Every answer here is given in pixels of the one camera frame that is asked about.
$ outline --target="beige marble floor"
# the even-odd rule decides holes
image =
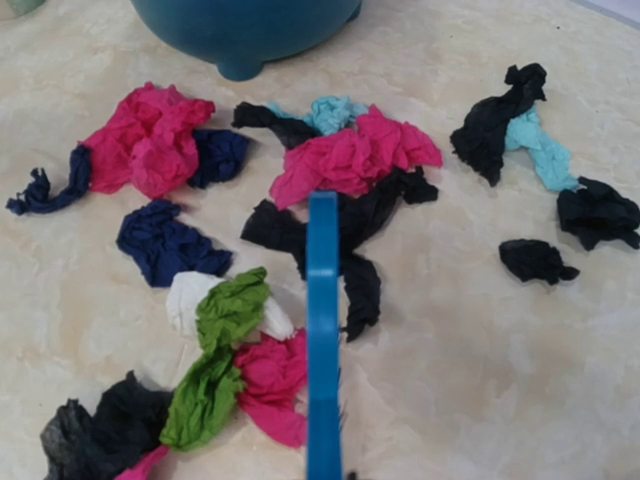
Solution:
[[[363,248],[384,294],[380,327],[343,352],[348,464],[371,480],[635,480],[640,257],[619,243],[587,255],[559,232],[555,196],[524,154],[508,155],[494,190],[450,154],[471,105],[531,61],[549,71],[540,114],[573,171],[639,201],[640,32],[568,0],[365,0],[333,40],[243,84],[160,43],[126,0],[49,0],[0,23],[0,192],[34,166],[62,182],[75,142],[147,80],[215,100],[216,127],[241,100],[300,111],[325,94],[375,102],[430,133],[445,168],[428,172],[436,204],[401,208]],[[282,163],[270,134],[250,135],[239,179],[172,198],[189,207],[185,222],[237,252],[232,273],[266,266],[302,323],[292,260],[238,239]],[[115,246],[123,216],[144,203],[125,188],[51,216],[0,213],[0,478],[44,476],[38,434],[67,397],[93,408],[132,368],[171,387],[197,356],[169,326],[166,291]],[[557,288],[516,283],[497,256],[514,237],[553,242],[582,275]],[[303,465],[303,452],[237,414],[155,478],[290,480]]]

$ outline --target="teal pot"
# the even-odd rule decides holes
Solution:
[[[44,0],[0,0],[0,20],[18,18],[44,3]]]
[[[131,0],[160,39],[217,64],[230,80],[323,42],[360,13],[362,0]]]

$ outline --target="blue plastic stick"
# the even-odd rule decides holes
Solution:
[[[334,192],[316,192],[310,200],[307,231],[307,480],[342,480],[338,398],[338,197]]]

